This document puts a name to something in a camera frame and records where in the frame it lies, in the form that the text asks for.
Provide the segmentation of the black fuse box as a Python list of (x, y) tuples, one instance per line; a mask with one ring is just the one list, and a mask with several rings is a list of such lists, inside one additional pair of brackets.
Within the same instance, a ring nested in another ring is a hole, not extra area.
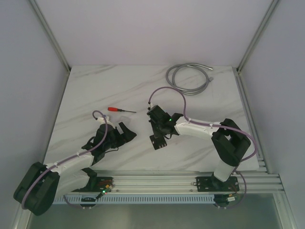
[(161, 148), (167, 146), (167, 143), (166, 143), (165, 138), (163, 136), (155, 137), (154, 135), (151, 135), (150, 140), (151, 140), (151, 143), (154, 147), (154, 150), (158, 150), (158, 149), (161, 149)]

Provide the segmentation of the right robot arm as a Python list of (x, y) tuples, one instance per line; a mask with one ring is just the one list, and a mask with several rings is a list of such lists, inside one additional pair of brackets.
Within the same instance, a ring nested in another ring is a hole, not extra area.
[(150, 140), (155, 150), (167, 146), (168, 135), (211, 139), (220, 158), (211, 178), (211, 185), (216, 190), (222, 190), (228, 185), (229, 177), (239, 166), (251, 145), (249, 137), (241, 133), (239, 127), (231, 119), (226, 118), (223, 122), (216, 124), (194, 121), (184, 114), (169, 115), (158, 105), (149, 108), (147, 115), (153, 131)]

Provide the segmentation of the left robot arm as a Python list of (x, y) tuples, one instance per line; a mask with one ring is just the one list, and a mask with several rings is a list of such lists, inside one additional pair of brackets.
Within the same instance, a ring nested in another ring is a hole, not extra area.
[(122, 122), (119, 127), (121, 133), (112, 124), (101, 124), (96, 135), (82, 146), (81, 151), (63, 162), (32, 164), (16, 188), (13, 198), (24, 209), (39, 216), (51, 207), (55, 199), (70, 192), (97, 192), (99, 179), (92, 166), (100, 162), (106, 153), (118, 150), (137, 136)]

